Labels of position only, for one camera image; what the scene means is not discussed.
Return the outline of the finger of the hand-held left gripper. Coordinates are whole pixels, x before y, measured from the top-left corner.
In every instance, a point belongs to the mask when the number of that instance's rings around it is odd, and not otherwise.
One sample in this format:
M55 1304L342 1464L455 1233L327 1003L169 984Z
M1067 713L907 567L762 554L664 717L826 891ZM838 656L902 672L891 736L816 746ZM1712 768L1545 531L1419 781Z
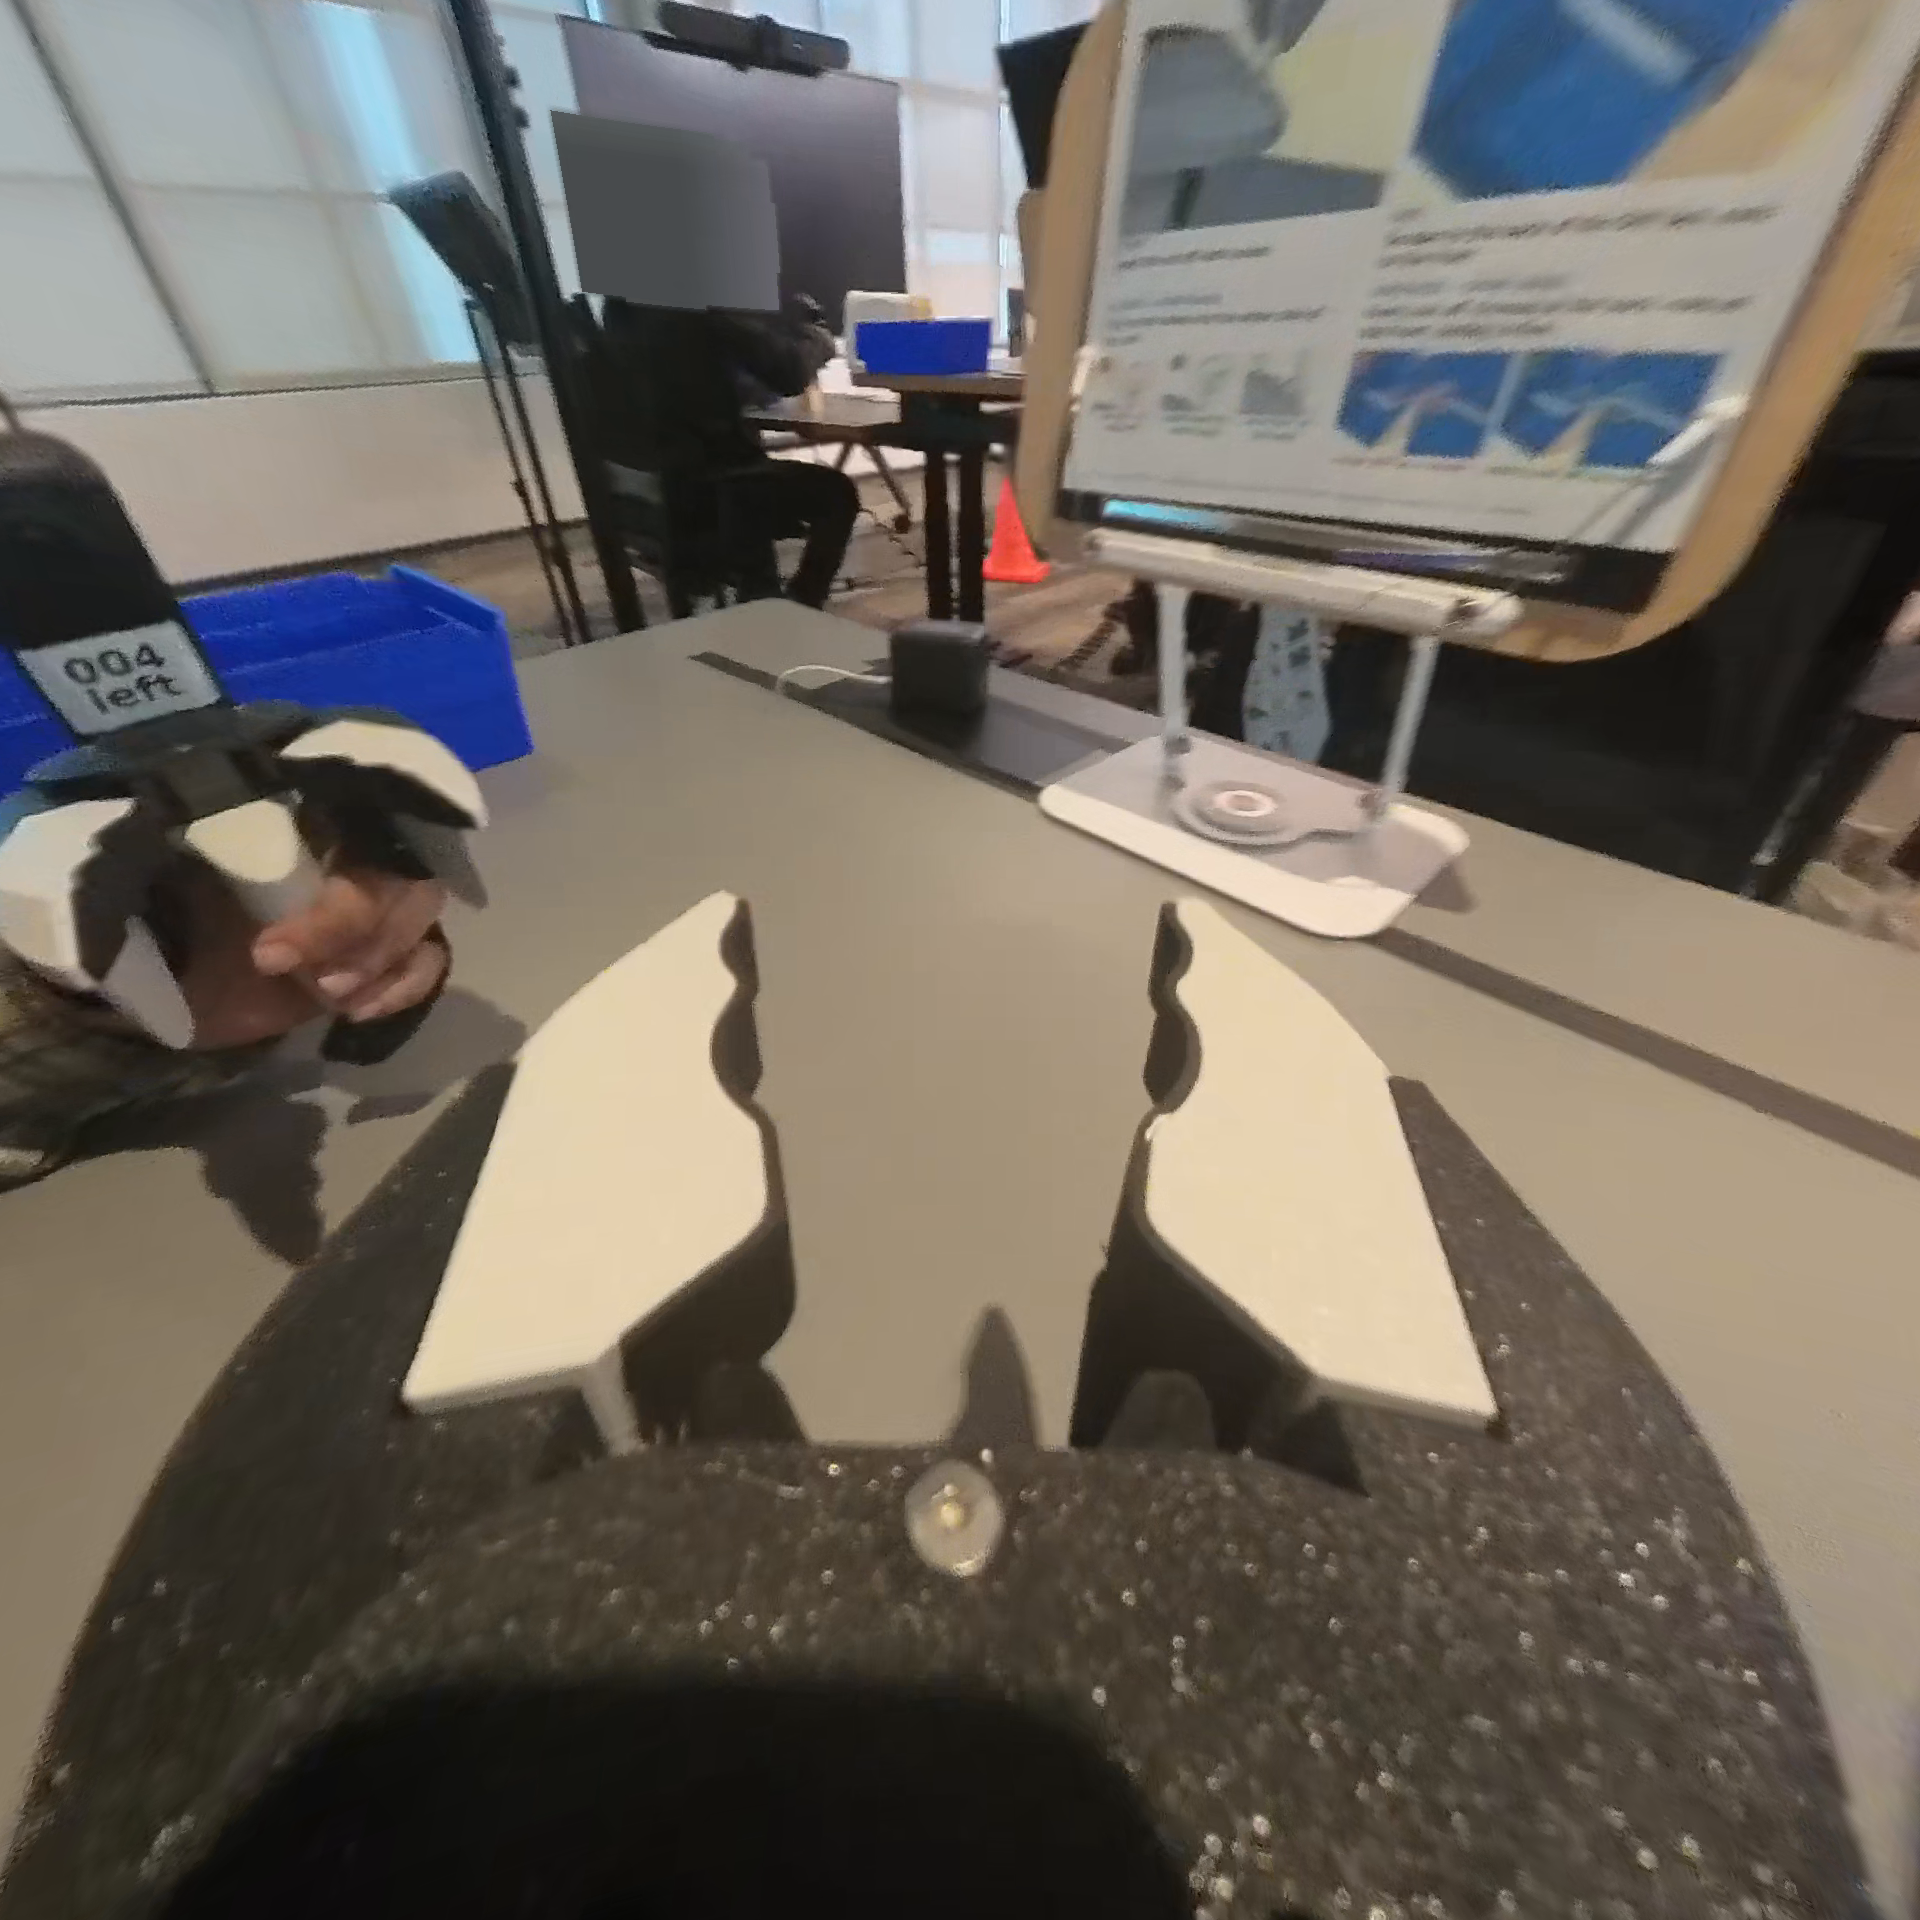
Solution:
M2 847L2 939L31 969L107 1002L154 1043L191 1050L195 1017L147 922L174 865L136 800L71 800L19 821Z
M489 906L474 857L489 807L438 736L397 717L334 715L281 748L281 771L352 866L430 881L472 911Z

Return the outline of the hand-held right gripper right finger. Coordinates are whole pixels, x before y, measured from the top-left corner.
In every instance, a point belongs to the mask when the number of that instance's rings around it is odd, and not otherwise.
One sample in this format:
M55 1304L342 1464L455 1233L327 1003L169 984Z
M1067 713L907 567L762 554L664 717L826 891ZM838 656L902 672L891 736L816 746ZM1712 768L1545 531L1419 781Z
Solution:
M1160 912L1149 999L1070 1442L1141 1449L1153 1385L1218 1449L1345 1449L1360 1416L1501 1437L1398 1082L1359 1028L1197 899Z

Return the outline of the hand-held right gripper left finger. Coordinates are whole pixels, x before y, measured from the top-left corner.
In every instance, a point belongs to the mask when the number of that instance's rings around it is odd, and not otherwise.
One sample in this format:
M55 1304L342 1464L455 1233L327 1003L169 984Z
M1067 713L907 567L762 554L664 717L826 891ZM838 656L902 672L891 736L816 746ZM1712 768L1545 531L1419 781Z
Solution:
M753 907L715 891L522 1047L401 1399L576 1399L610 1455L683 1434L799 1306L762 1106Z

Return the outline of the person's left forearm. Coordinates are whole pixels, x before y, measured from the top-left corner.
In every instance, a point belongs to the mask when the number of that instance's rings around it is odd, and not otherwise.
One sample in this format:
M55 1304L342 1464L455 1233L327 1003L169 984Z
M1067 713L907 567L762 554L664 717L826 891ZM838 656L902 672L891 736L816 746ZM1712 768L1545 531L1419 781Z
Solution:
M253 1059L169 1050L2 960L2 1192L69 1163L90 1127L227 1088Z

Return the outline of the person's left hand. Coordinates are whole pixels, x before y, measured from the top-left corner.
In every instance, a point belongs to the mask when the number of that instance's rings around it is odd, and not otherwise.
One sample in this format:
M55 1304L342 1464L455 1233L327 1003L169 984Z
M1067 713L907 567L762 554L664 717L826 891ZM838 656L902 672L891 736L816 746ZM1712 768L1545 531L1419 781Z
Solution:
M447 906L432 881L349 866L263 925L223 883L187 875L181 984L195 1047L255 1047L320 1019L368 1024L429 1007L448 981Z

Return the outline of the white display stand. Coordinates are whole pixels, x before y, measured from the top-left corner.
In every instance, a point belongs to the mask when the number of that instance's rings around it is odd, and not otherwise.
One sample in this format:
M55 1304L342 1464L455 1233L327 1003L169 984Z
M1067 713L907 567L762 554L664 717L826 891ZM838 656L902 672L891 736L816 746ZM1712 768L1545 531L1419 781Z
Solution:
M1094 531L1088 554L1157 592L1160 728L1048 784L1045 816L1335 941L1387 931L1463 857L1469 835L1403 793L1443 647L1506 635L1522 612L1515 595L1448 581L1440 560L1414 556L1281 560L1114 529ZM1202 736L1187 692L1197 595L1261 610L1251 688L1282 692L1273 735L1289 748L1326 736L1321 653L1341 627L1406 643L1400 701L1373 781L1258 743Z

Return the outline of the black office chair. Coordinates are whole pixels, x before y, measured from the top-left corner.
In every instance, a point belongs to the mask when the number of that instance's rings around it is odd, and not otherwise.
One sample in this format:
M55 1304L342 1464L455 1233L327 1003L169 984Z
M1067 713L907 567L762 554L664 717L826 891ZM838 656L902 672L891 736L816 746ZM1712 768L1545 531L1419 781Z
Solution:
M567 300L567 333L629 567L661 588L673 618L781 596L778 545L758 520L762 466L664 444L587 296Z

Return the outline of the black light panel on tripod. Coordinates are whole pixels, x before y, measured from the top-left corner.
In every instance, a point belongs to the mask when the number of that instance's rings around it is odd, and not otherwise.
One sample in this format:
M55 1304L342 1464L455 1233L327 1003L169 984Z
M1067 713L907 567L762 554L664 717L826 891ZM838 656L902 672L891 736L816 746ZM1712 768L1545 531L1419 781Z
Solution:
M462 291L472 346L560 643L585 643L592 639L592 624L549 485L538 425L522 388L522 369L539 367L539 346L510 235L467 173L401 183L389 202Z

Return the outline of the black power adapter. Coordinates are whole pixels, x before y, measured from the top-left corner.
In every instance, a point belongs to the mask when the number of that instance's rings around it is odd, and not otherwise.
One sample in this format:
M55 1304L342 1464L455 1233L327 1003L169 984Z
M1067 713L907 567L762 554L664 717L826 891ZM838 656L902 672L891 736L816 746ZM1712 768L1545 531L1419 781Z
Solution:
M887 698L917 723L971 724L991 701L994 640L983 621L917 618L891 632Z

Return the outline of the black pole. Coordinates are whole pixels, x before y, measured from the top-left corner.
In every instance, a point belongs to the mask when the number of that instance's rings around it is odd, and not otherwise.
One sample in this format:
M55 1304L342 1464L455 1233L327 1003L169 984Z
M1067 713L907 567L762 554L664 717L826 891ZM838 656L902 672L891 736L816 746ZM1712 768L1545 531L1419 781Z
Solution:
M530 120L522 106L519 71L506 55L493 4L447 2L447 15L472 95L474 120L486 139L493 178L497 180L501 223L507 231L515 275L519 279L519 305L534 332L534 340L522 355L538 359L545 373L567 466L576 472L567 313L560 300L554 256L547 245L534 163L527 151ZM560 627L560 643L570 650L592 640L594 632L575 567L570 533L547 473L545 447L522 394L517 351L506 344L497 320L474 320L472 324L479 340L493 340L493 347L481 347L487 392L493 397L504 397L506 405L506 411L498 415L498 425L510 448L513 481Z

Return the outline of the wooden desk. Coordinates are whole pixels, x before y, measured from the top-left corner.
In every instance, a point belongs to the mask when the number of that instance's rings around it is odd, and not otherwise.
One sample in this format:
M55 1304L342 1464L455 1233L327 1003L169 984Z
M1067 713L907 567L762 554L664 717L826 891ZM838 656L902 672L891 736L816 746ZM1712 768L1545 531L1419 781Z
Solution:
M923 579L930 618L983 621L991 551L987 460L1021 442L1021 373L865 376L851 394L809 394L747 410L762 433L809 448L922 457Z

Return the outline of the orange traffic cone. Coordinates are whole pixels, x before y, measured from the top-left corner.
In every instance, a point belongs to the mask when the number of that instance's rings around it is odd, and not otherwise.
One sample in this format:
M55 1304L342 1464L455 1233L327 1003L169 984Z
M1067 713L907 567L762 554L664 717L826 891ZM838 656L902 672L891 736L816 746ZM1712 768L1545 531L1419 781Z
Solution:
M1008 473L999 481L987 551L981 563L981 581L985 585L1030 588L1042 585L1049 575L1051 564L1040 556L1027 533L1016 483Z

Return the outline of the small blue box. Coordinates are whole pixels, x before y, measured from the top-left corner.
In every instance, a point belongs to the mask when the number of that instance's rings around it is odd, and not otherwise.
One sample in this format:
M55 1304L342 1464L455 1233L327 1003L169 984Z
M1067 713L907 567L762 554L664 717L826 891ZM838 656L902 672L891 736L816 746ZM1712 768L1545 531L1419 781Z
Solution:
M994 328L963 320L862 320L851 333L866 384L894 378L983 378L992 371Z

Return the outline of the large dark monitor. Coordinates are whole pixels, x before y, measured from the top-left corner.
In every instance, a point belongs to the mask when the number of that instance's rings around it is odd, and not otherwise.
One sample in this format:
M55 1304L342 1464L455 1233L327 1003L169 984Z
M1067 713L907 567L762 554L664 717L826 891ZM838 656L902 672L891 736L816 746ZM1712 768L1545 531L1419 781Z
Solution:
M783 297L809 296L832 333L851 296L906 293L902 90L853 68L734 68L647 27L570 16L576 106L606 122L723 138L771 173Z

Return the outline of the black video bar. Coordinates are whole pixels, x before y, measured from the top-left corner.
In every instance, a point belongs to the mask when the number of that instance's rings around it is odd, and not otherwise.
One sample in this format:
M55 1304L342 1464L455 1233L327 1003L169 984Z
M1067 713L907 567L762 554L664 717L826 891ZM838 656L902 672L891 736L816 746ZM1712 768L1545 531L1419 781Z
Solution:
M734 68L830 75L851 71L847 39L791 27L769 15L741 16L690 2L657 2L657 35L679 51Z

